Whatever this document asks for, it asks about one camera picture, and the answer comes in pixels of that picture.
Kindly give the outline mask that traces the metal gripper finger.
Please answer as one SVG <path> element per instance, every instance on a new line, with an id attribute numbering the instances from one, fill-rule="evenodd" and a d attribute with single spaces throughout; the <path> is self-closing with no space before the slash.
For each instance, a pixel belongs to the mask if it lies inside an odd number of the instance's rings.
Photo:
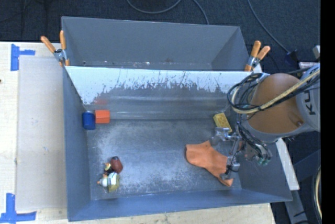
<path id="1" fill-rule="evenodd" d="M 238 174 L 240 163 L 236 161 L 235 156 L 228 156 L 226 171 L 220 174 L 222 180 L 229 180 L 235 178 Z"/>
<path id="2" fill-rule="evenodd" d="M 215 127 L 214 135 L 209 139 L 211 145 L 224 141 L 239 141 L 240 137 L 228 127 Z"/>

